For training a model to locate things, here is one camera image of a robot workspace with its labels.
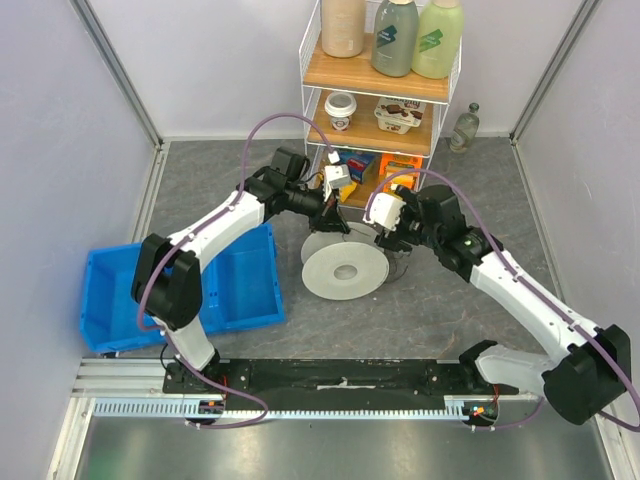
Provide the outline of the grey plastic cable spool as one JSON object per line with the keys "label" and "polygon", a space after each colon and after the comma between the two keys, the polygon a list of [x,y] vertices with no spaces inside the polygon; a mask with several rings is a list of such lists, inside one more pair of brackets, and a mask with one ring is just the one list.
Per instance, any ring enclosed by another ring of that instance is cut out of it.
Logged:
{"label": "grey plastic cable spool", "polygon": [[302,281],[318,297],[357,299],[377,290],[388,277],[389,260],[375,244],[376,230],[358,222],[348,225],[348,234],[315,232],[302,245]]}

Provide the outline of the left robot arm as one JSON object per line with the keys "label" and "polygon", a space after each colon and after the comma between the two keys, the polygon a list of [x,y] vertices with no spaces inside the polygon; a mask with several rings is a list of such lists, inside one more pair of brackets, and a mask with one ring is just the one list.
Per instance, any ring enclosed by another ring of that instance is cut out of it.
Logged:
{"label": "left robot arm", "polygon": [[137,327],[144,330],[144,318],[151,317],[153,329],[166,335],[186,368],[185,382],[198,393],[231,390],[219,383],[220,355],[199,318],[206,267],[245,233],[282,212],[305,216],[313,233],[350,231],[331,183],[307,185],[308,163],[306,156],[280,147],[268,165],[243,179],[210,213],[169,237],[150,234],[140,245],[131,285]]}

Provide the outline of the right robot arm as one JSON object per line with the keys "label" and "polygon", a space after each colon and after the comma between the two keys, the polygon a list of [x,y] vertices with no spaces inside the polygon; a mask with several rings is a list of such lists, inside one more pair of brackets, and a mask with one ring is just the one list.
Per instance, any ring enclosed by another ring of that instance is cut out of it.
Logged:
{"label": "right robot arm", "polygon": [[542,346],[540,354],[485,340],[464,352],[458,381],[467,392],[491,384],[544,398],[566,421],[582,425],[628,392],[631,341],[571,310],[527,274],[492,235],[467,225],[446,185],[419,192],[374,193],[365,220],[381,227],[377,245],[394,252],[430,248],[439,262],[489,295]]}

